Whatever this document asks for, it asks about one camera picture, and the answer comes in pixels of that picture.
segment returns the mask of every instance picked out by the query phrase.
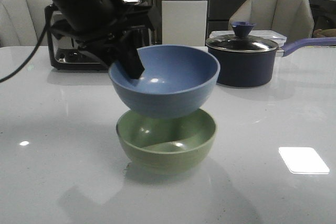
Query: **green bowl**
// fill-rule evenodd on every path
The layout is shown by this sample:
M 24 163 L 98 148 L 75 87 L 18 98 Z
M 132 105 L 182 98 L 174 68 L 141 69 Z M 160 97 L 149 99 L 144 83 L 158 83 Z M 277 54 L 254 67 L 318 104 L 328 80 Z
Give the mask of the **green bowl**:
M 117 134 L 126 155 L 157 174 L 178 174 L 200 163 L 210 151 L 216 123 L 205 111 L 174 119 L 154 119 L 126 112 Z

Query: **blue bowl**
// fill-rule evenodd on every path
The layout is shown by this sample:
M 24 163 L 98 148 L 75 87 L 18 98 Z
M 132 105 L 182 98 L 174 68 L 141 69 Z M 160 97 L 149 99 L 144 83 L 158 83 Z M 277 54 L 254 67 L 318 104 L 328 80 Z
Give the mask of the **blue bowl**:
M 202 106 L 216 84 L 220 66 L 208 52 L 178 45 L 138 49 L 145 71 L 130 79 L 118 62 L 109 76 L 120 99 L 151 118 L 179 118 Z

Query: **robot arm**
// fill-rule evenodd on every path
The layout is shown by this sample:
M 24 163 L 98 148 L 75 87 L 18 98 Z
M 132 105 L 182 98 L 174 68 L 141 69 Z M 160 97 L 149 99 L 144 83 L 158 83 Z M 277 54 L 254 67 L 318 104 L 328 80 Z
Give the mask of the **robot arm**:
M 52 0 L 65 20 L 50 30 L 56 38 L 76 40 L 79 50 L 107 68 L 119 60 L 128 75 L 137 79 L 144 68 L 131 36 L 132 29 L 157 28 L 160 14 L 153 6 L 136 6 L 122 0 Z

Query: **saucepan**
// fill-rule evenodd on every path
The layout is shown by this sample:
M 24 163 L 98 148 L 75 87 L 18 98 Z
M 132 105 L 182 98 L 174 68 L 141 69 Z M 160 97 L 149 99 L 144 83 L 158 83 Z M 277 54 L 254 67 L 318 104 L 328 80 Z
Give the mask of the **saucepan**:
M 249 33 L 255 24 L 233 22 L 235 34 L 221 35 L 206 40 L 208 52 L 220 63 L 217 83 L 233 87 L 257 87 L 272 79 L 276 42 Z M 283 57 L 304 46 L 336 45 L 336 37 L 308 38 L 282 46 Z

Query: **bowl rim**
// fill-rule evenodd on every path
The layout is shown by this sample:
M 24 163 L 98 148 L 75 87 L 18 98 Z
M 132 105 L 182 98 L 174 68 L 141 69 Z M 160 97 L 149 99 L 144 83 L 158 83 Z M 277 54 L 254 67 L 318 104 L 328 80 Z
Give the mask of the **bowl rim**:
M 142 151 L 142 152 L 146 152 L 146 153 L 151 153 L 151 154 L 161 154 L 161 155 L 172 155 L 172 154 L 188 153 L 188 152 L 191 152 L 191 151 L 194 151 L 194 150 L 197 150 L 197 149 L 203 147 L 204 145 L 208 144 L 211 140 L 213 141 L 214 138 L 215 138 L 215 135 L 217 133 L 217 123 L 216 123 L 215 119 L 208 112 L 206 112 L 205 110 L 202 110 L 202 109 L 198 109 L 198 110 L 202 111 L 204 114 L 206 114 L 212 120 L 212 122 L 213 122 L 213 124 L 215 126 L 214 132 L 212 133 L 212 135 L 204 143 L 198 145 L 197 147 L 188 149 L 186 151 L 159 152 L 159 151 L 146 150 L 146 149 L 137 147 L 136 145 L 131 144 L 130 142 L 128 142 L 124 138 L 122 138 L 121 135 L 120 135 L 120 131 L 119 131 L 118 125 L 119 125 L 120 121 L 124 118 L 124 116 L 126 116 L 130 112 L 134 112 L 132 110 L 128 110 L 128 111 L 126 111 L 125 113 L 123 113 L 121 115 L 121 117 L 117 121 L 115 130 L 117 132 L 117 135 L 118 135 L 118 138 L 119 138 L 120 141 L 122 141 L 123 143 L 127 144 L 128 146 L 130 146 L 130 147 L 132 147 L 134 149 L 137 149 L 138 151 Z
M 112 63 L 112 65 L 109 67 L 108 69 L 108 75 L 111 79 L 111 81 L 113 82 L 113 84 L 123 88 L 123 89 L 126 89 L 128 91 L 131 91 L 133 93 L 138 93 L 138 94 L 149 94 L 149 95 L 168 95 L 168 94 L 181 94 L 181 93 L 185 93 L 185 92 L 190 92 L 190 91 L 193 91 L 193 90 L 196 90 L 196 89 L 199 89 L 201 87 L 204 87 L 206 85 L 208 85 L 210 82 L 213 81 L 213 79 L 217 76 L 218 78 L 218 75 L 219 75 L 219 72 L 221 70 L 221 64 L 219 63 L 218 59 L 213 56 L 212 54 L 210 54 L 209 52 L 207 51 L 204 51 L 204 50 L 201 50 L 199 48 L 196 48 L 196 47 L 190 47 L 190 46 L 185 46 L 185 45 L 174 45 L 174 44 L 163 44 L 163 45 L 151 45 L 151 46 L 146 46 L 146 47 L 141 47 L 141 48 L 138 48 L 138 50 L 142 50 L 142 49 L 145 49 L 145 48 L 152 48 L 152 47 L 184 47 L 184 48 L 189 48 L 189 49 L 193 49 L 193 50 L 198 50 L 198 51 L 202 51 L 204 53 L 206 53 L 207 55 L 209 55 L 212 59 L 214 59 L 214 61 L 216 62 L 217 64 L 217 70 L 216 72 L 206 81 L 206 82 L 203 82 L 202 84 L 200 85 L 197 85 L 197 86 L 194 86 L 194 87 L 191 87 L 191 88 L 188 88 L 188 89 L 183 89 L 183 90 L 178 90 L 178 91 L 174 91 L 174 92 L 167 92 L 167 93 L 148 93 L 148 92 L 144 92 L 144 91 L 135 91 L 133 89 L 130 89 L 118 82 L 116 82 L 113 78 L 112 78 L 112 67 L 113 65 L 115 64 L 115 62 Z

